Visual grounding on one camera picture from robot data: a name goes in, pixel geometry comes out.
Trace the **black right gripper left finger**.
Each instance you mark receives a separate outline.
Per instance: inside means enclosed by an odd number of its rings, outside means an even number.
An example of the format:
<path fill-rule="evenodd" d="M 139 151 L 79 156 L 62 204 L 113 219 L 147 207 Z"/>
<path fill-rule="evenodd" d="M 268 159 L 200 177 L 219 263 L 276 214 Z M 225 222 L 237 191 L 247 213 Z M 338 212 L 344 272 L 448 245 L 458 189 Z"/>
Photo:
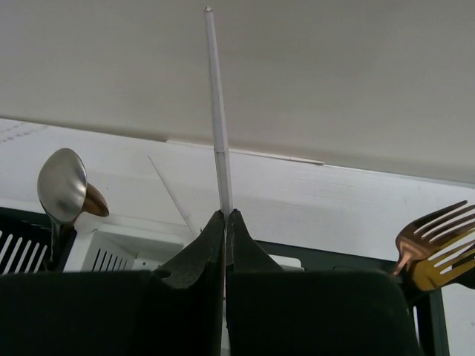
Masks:
<path fill-rule="evenodd" d="M 3 355 L 218 355 L 225 219 L 153 271 L 1 278 Z"/>

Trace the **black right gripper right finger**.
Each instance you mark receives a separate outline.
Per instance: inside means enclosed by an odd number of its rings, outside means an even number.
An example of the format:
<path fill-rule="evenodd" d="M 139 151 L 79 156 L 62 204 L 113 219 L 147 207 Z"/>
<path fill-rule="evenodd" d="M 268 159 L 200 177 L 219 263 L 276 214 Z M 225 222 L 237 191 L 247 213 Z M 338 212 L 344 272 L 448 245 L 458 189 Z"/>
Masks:
<path fill-rule="evenodd" d="M 286 271 L 229 216 L 232 355 L 420 355 L 402 290 L 377 271 Z"/>

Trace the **copper spoon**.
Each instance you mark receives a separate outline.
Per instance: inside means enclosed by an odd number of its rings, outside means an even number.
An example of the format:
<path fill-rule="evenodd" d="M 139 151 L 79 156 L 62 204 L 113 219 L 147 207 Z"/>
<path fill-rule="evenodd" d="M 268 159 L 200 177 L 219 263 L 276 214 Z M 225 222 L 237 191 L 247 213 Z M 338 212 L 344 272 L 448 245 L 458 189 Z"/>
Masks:
<path fill-rule="evenodd" d="M 79 213 L 62 227 L 62 236 L 67 236 L 72 232 L 74 223 L 81 213 L 89 213 L 98 217 L 108 217 L 109 209 L 104 196 L 92 184 L 87 184 L 85 201 Z"/>

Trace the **white chopstick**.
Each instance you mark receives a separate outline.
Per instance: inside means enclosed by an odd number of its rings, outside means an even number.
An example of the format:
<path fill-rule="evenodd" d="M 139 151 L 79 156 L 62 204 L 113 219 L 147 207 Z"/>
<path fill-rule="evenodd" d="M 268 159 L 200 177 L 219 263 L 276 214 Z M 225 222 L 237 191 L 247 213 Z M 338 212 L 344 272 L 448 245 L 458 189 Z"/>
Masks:
<path fill-rule="evenodd" d="M 229 162 L 229 144 L 226 129 L 226 116 L 223 102 L 223 89 L 220 75 L 220 62 L 218 56 L 217 38 L 214 25 L 214 12 L 210 6 L 206 6 L 204 8 L 204 16 L 206 23 L 206 38 L 209 55 L 209 79 L 211 88 L 210 98 L 212 103 L 214 160 L 217 175 L 220 210 L 223 213 L 225 222 L 224 248 L 226 248 L 229 216 L 234 209 Z"/>
<path fill-rule="evenodd" d="M 148 155 L 148 159 L 150 163 L 152 164 L 156 174 L 160 178 L 163 186 L 168 192 L 168 195 L 170 196 L 171 200 L 173 201 L 176 209 L 179 211 L 180 216 L 183 218 L 184 222 L 186 223 L 187 227 L 189 228 L 191 232 L 191 238 L 195 239 L 197 235 L 200 233 L 200 229 L 197 228 L 197 226 L 194 224 L 194 220 L 191 217 L 191 214 L 189 211 L 186 209 L 186 207 L 181 203 L 179 200 L 179 197 L 177 196 L 176 191 L 173 189 L 168 177 L 164 173 L 163 169 L 153 160 L 151 155 Z"/>

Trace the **copper fork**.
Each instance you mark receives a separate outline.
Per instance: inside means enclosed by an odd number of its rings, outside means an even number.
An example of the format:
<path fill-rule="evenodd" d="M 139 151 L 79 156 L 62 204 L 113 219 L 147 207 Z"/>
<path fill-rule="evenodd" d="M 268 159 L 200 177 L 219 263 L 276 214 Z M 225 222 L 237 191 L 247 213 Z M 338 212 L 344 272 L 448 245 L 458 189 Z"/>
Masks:
<path fill-rule="evenodd" d="M 474 204 L 467 200 L 431 212 L 406 225 L 396 236 L 398 276 L 411 263 L 429 258 L 474 228 Z"/>

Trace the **gold fork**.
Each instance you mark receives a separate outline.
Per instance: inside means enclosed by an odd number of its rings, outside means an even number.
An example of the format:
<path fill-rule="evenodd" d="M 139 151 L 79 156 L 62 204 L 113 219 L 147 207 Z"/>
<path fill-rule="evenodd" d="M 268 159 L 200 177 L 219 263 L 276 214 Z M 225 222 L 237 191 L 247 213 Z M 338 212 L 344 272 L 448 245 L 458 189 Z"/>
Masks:
<path fill-rule="evenodd" d="M 474 228 L 455 243 L 429 258 L 411 263 L 405 269 L 409 281 L 423 292 L 452 283 L 457 277 L 474 269 Z"/>

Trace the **silver spoon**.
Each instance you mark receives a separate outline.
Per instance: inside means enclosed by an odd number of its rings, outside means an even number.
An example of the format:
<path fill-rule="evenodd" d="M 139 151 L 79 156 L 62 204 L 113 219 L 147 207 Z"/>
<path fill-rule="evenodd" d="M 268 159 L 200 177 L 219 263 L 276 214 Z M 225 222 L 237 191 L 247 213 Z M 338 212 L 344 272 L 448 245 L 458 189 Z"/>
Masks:
<path fill-rule="evenodd" d="M 42 166 L 37 178 L 37 194 L 51 222 L 50 257 L 44 261 L 49 271 L 56 269 L 68 241 L 74 219 L 86 197 L 87 174 L 79 155 L 60 148 Z"/>

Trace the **black fork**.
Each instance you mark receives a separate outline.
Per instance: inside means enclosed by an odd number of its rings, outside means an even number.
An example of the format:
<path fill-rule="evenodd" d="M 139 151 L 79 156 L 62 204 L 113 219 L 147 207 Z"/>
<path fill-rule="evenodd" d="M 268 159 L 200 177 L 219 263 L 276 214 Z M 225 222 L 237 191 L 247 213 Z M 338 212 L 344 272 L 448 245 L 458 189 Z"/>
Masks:
<path fill-rule="evenodd" d="M 474 278 L 459 276 L 454 280 L 455 284 L 460 284 L 469 289 L 475 289 Z"/>

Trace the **grey bin in white caddy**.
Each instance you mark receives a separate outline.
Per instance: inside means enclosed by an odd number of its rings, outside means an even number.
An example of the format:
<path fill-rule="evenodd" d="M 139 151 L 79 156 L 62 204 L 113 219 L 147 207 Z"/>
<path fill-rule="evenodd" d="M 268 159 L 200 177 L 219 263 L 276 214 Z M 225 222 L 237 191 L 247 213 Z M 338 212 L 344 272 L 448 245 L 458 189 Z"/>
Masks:
<path fill-rule="evenodd" d="M 95 231 L 80 271 L 153 270 L 163 262 L 147 257 L 136 248 L 127 247 L 119 236 Z"/>

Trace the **white utensil caddy frame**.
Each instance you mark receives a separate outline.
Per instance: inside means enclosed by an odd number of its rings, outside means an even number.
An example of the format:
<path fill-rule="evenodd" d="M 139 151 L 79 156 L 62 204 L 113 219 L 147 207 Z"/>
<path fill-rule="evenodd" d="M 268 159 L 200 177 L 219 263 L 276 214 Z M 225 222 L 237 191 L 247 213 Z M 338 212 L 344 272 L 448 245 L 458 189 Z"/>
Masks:
<path fill-rule="evenodd" d="M 154 270 L 184 247 L 173 234 L 103 225 L 77 234 L 64 270 Z"/>

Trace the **black utensil caddy frame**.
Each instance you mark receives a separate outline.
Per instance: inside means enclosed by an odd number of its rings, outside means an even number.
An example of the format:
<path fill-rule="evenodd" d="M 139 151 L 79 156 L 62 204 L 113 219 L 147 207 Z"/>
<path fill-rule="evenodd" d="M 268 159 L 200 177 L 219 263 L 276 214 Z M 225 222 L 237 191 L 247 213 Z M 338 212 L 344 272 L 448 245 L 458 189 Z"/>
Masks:
<path fill-rule="evenodd" d="M 305 271 L 377 270 L 388 273 L 395 265 L 392 260 L 342 254 L 334 251 L 264 241 L 259 241 L 258 244 L 269 255 L 300 260 L 301 267 Z M 422 351 L 426 355 L 449 356 L 450 350 L 442 292 L 440 290 L 429 292 L 418 290 L 404 272 L 399 275 L 398 284 L 404 292 L 410 315 L 414 318 Z"/>

